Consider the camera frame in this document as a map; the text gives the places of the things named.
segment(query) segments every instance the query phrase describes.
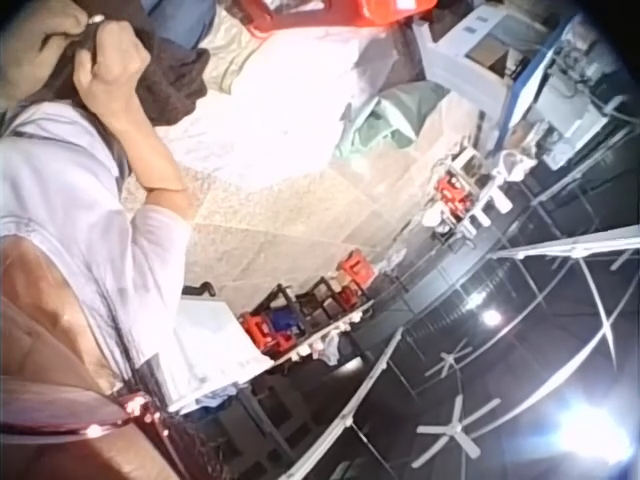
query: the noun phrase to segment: black cloth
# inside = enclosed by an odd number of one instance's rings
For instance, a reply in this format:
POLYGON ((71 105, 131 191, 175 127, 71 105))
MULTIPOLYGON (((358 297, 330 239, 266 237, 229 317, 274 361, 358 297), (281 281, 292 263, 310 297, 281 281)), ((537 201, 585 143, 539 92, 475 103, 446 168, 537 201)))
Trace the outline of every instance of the black cloth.
MULTIPOLYGON (((151 62, 140 78, 137 93, 154 126, 174 125, 193 113, 196 101, 207 93, 202 78, 210 57, 207 50, 188 50, 156 35, 153 23, 139 0, 74 2, 89 16, 102 14, 107 20, 124 20, 133 26, 151 54, 151 62)), ((69 45, 45 86, 29 98, 29 103, 71 100, 82 106, 73 84, 73 57, 77 48, 76 43, 69 45)))

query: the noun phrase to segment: red object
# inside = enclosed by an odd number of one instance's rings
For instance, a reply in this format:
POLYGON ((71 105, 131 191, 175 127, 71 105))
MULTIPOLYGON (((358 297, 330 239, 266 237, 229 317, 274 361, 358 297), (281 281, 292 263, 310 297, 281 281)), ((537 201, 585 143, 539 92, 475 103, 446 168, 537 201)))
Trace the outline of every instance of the red object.
POLYGON ((269 319, 265 315, 240 315, 242 328, 247 332, 253 344, 261 353, 281 353, 296 343, 293 335, 287 332, 277 333, 271 328, 269 319))
POLYGON ((240 319, 242 328, 258 350, 264 353, 277 344, 276 333, 271 329, 266 317, 243 313, 240 315, 240 319))
POLYGON ((460 182, 451 174, 446 174, 436 185, 436 192, 440 200, 451 214, 462 219, 471 208, 471 196, 460 182))
POLYGON ((351 279, 360 288, 366 288, 376 276, 376 272, 364 256, 364 254, 356 249, 338 263, 338 269, 349 275, 351 279))
POLYGON ((358 306, 360 295, 359 292, 355 291, 353 288, 346 286, 338 292, 338 297, 340 297, 340 300, 346 309, 351 310, 358 306))
POLYGON ((433 9, 437 0, 324 0, 324 8, 273 12, 263 0, 240 0, 256 36, 304 27, 381 27, 433 9))

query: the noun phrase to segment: white table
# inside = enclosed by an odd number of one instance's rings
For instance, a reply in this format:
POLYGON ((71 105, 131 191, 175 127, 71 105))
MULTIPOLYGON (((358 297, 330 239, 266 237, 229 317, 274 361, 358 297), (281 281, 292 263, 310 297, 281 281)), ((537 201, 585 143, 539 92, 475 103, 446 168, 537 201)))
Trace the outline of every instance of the white table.
POLYGON ((158 353, 158 376, 170 412, 232 383, 248 382, 272 365, 228 305, 211 298, 182 298, 174 335, 158 353))

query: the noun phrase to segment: white sleeve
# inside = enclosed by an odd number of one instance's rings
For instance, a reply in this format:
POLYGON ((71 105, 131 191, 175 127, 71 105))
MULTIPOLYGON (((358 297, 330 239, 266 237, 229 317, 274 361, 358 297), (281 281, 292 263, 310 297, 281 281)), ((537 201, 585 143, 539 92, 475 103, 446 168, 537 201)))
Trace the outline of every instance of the white sleeve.
POLYGON ((172 211, 143 205, 131 219, 133 288, 139 311, 175 318, 184 284, 191 225, 172 211))

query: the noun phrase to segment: red machine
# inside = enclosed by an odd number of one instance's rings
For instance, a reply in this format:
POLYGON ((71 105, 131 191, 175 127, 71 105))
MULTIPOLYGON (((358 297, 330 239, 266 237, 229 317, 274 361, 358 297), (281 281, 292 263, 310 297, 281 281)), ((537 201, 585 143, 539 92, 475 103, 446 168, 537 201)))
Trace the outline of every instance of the red machine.
POLYGON ((438 180, 436 192, 456 221, 462 220, 473 205, 469 190, 451 173, 438 180))
POLYGON ((241 0, 256 36, 304 27, 381 27, 432 10, 437 0, 324 0, 324 8, 276 13, 263 0, 241 0))
POLYGON ((274 331, 265 315, 243 313, 240 315, 240 323, 253 344, 264 354, 283 353, 296 343, 293 335, 274 331))

